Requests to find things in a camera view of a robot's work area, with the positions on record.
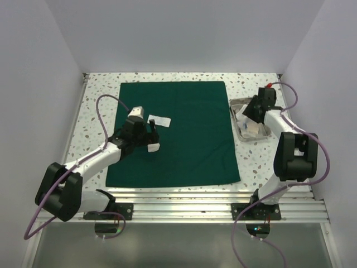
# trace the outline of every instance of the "green mat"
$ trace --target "green mat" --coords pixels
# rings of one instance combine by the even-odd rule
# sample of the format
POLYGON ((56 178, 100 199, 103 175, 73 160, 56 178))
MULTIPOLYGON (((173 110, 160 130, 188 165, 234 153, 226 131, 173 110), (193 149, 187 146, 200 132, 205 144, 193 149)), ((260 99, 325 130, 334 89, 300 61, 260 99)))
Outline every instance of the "green mat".
MULTIPOLYGON (((160 150, 147 147, 108 169, 106 186, 150 188, 222 185, 240 181, 224 82, 122 83, 120 99, 129 107, 169 117, 157 126, 160 150)), ((115 129, 127 113, 118 106, 115 129)))

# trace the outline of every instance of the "terrazzo tabletop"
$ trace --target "terrazzo tabletop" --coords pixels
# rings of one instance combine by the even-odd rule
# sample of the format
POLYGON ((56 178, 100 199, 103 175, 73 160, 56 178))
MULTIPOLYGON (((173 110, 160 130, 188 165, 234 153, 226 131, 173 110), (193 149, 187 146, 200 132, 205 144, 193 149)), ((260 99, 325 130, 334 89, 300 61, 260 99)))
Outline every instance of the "terrazzo tabletop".
MULTIPOLYGON (((120 84, 127 82, 180 82, 180 81, 223 81, 228 99, 252 97, 258 93, 258 87, 269 82, 277 82, 275 73, 91 73, 81 102, 73 136, 67 151, 66 162, 73 161, 96 149, 103 141, 104 134, 95 112, 95 101, 102 94, 118 96, 120 84)), ((277 90, 277 106, 285 107, 279 85, 277 90)), ((118 103, 111 98, 100 101, 100 113, 108 129, 108 135, 113 133, 115 115, 118 103)), ((278 144, 274 134, 266 140, 256 142, 241 142, 233 131, 235 153, 238 162, 241 181, 229 185, 200 186, 187 188, 149 188, 120 189, 123 191, 149 192, 253 192, 261 187, 273 174, 273 160, 278 144)), ((105 178, 107 169, 101 170, 86 182, 85 189, 106 189, 105 178)), ((293 192, 309 192, 308 186, 291 189, 293 192)))

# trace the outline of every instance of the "white paper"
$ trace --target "white paper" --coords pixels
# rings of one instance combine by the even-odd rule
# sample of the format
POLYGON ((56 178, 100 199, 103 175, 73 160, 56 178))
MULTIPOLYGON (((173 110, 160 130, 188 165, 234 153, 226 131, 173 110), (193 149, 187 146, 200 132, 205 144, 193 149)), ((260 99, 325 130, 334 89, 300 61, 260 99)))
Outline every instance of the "white paper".
POLYGON ((147 151, 148 152, 156 152, 160 148, 160 143, 148 144, 147 151))
POLYGON ((155 124, 158 126, 163 126, 163 127, 169 127, 171 118, 168 117, 160 117, 160 116, 153 116, 152 114, 149 114, 149 118, 147 119, 147 123, 149 124, 149 120, 155 120, 155 124))
POLYGON ((238 121, 243 121, 246 119, 246 116, 243 115, 243 112, 245 111, 247 105, 243 105, 242 108, 238 111, 238 113, 235 114, 235 117, 238 121))
POLYGON ((253 120, 251 119, 247 119, 245 124, 247 125, 247 128, 246 130, 252 134, 259 134, 259 124, 254 122, 253 120))

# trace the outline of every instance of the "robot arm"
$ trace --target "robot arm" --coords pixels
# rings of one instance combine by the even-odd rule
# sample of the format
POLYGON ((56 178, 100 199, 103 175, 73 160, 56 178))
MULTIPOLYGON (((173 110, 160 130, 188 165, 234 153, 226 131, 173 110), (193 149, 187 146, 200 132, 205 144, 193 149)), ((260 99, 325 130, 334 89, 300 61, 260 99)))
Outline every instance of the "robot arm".
MULTIPOLYGON (((259 88, 258 95, 253 97, 243 112, 255 122, 268 126, 279 137, 274 158, 274 174, 254 192, 250 204, 287 184, 303 182, 316 174, 318 144, 287 124, 282 118, 282 113, 285 112, 282 112, 282 107, 276 107, 275 103, 276 91, 273 88, 259 88)), ((291 125, 295 125, 290 119, 287 120, 291 125)), ((257 205, 257 209, 271 211, 286 191, 287 189, 263 200, 257 205)))
POLYGON ((135 147, 158 143, 159 136, 155 122, 150 120, 151 132, 148 132, 143 112, 142 107, 133 108, 122 129, 115 131, 114 135, 108 138, 108 143, 99 146, 95 151, 100 152, 95 156, 88 158, 93 153, 90 152, 64 165, 56 162, 51 164, 37 192, 35 203, 39 205, 55 181, 77 164, 77 167, 51 193, 45 202, 44 209, 64 222, 79 212, 116 212, 115 197, 103 190, 93 192, 83 191, 82 188, 96 173, 121 161, 131 154, 135 147))

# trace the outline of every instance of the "stainless steel tray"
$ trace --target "stainless steel tray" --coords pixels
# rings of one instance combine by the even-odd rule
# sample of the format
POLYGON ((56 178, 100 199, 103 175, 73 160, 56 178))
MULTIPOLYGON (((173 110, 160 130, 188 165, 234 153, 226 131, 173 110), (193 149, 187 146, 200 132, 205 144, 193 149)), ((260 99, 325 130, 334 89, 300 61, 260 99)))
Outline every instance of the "stainless steel tray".
POLYGON ((271 134, 270 128, 263 125, 262 123, 260 123, 259 124, 259 133, 260 133, 259 136, 252 137, 252 138, 244 138, 242 136, 242 132, 241 132, 240 128, 238 127, 235 114, 239 112, 239 110, 243 107, 243 105, 248 104, 251 100, 252 100, 252 98, 239 98, 239 99, 231 99, 229 101, 230 113, 233 116, 234 126, 235 126, 235 130, 237 131, 238 139, 243 142, 263 140, 271 134))

